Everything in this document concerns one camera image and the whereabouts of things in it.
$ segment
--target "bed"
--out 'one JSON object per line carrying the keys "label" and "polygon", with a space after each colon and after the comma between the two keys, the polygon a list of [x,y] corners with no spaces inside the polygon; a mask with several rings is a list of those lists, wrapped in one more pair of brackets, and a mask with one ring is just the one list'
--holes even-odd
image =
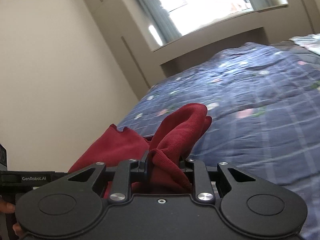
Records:
{"label": "bed", "polygon": [[152,87],[118,128],[150,136],[187,103],[205,104],[213,119],[191,157],[296,192],[308,205],[301,235],[320,239],[320,56],[292,41],[221,51]]}

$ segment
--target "circular pad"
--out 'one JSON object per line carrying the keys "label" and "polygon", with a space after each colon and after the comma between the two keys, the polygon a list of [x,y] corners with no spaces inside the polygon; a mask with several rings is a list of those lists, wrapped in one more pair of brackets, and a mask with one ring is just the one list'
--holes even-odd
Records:
{"label": "circular pad", "polygon": [[267,194],[249,198],[247,205],[251,211],[263,216],[273,216],[284,209],[284,202],[280,198]]}
{"label": "circular pad", "polygon": [[53,194],[44,197],[38,203],[39,209],[47,215],[63,215],[76,206],[76,200],[65,194]]}

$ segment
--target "white wall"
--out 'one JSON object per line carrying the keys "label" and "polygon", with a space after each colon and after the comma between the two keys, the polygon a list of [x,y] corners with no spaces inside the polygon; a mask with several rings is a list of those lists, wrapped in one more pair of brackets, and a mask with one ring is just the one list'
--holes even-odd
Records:
{"label": "white wall", "polygon": [[0,0],[9,170],[67,171],[137,103],[83,0]]}

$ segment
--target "blue bedspread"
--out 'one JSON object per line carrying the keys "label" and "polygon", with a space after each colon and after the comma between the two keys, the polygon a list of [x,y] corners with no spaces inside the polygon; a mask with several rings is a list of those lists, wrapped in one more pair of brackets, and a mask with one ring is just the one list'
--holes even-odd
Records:
{"label": "blue bedspread", "polygon": [[296,192],[308,205],[302,236],[320,239],[320,71],[291,52],[247,43],[157,84],[118,127],[154,134],[192,102],[213,118],[192,157],[230,162]]}

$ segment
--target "window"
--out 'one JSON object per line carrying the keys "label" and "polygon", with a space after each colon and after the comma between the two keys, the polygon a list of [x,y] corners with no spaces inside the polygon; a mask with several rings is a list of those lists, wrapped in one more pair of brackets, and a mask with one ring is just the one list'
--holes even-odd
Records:
{"label": "window", "polygon": [[179,39],[231,14],[261,10],[286,0],[137,0],[152,22],[158,44]]}
{"label": "window", "polygon": [[181,35],[229,14],[250,11],[249,0],[160,0]]}

